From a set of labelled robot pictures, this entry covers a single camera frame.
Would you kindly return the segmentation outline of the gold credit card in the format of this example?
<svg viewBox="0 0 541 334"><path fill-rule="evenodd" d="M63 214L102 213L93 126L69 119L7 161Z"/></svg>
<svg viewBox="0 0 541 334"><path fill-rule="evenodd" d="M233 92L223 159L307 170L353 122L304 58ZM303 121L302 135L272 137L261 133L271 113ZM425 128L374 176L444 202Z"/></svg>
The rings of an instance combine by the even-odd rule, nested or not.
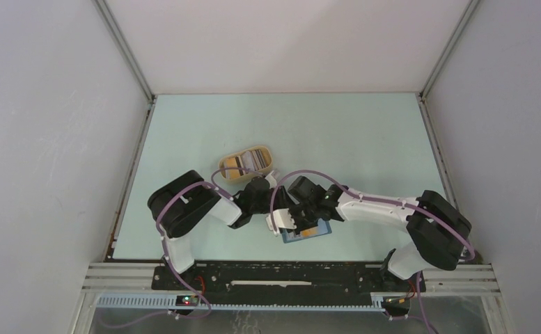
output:
<svg viewBox="0 0 541 334"><path fill-rule="evenodd" d="M319 229L319 227L316 226L314 228L308 228L308 229L302 230L299 233L299 237L301 237L302 239L308 239L311 237L318 236L319 234L321 234L321 232L322 232L321 229Z"/></svg>

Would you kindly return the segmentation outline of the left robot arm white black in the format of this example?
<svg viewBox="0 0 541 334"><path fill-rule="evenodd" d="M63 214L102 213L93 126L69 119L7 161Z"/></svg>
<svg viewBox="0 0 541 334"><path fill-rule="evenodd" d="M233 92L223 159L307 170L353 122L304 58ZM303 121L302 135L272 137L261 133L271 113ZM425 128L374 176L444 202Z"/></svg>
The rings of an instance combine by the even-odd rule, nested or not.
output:
<svg viewBox="0 0 541 334"><path fill-rule="evenodd" d="M190 170L154 192L147 206L160 233L164 261L171 267L168 281L181 290L190 288L195 281L195 258L187 235L204 218L216 218L237 229L253 215L262 214L272 232L297 227L288 212L295 203L283 186L277 186L272 174L255 176L241 191L228 196Z"/></svg>

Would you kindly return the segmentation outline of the blue leather card holder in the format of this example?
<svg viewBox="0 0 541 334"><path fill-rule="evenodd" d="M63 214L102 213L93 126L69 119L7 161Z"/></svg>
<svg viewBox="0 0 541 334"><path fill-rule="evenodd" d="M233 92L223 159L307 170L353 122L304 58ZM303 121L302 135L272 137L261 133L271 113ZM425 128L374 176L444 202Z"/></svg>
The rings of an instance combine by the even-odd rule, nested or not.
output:
<svg viewBox="0 0 541 334"><path fill-rule="evenodd" d="M323 235L327 235L327 234L332 233L331 226L329 225L328 221L324 221L324 220L320 219L317 222L316 226L318 226L319 229L321 229L321 231L322 231L321 234L319 234L316 237L321 237ZM284 230L284 229L282 229L281 230L281 236L282 236L283 242L285 244L289 244L289 243L293 243L293 242L297 242L297 241L306 240L306 239L302 239L301 237L299 237L300 232L301 231L297 231L297 230Z"/></svg>

